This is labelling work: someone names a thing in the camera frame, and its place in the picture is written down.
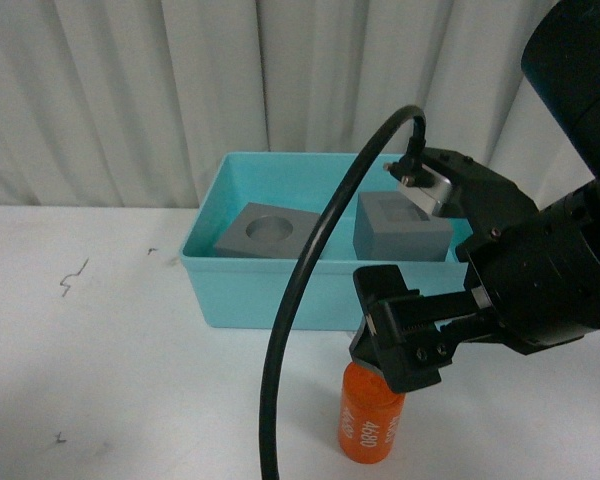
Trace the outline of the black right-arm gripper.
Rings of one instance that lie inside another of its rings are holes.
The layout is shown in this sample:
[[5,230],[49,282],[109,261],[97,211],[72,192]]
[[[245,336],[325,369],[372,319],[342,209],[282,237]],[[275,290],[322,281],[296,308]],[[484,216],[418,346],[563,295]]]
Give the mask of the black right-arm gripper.
[[[538,209],[515,183],[471,158],[426,148],[417,158],[454,186],[448,212],[472,233],[456,248],[465,286],[482,286],[504,334],[534,350],[600,330],[600,180]],[[395,265],[361,267],[353,282],[363,319],[349,347],[355,364],[394,393],[441,382],[433,309]]]

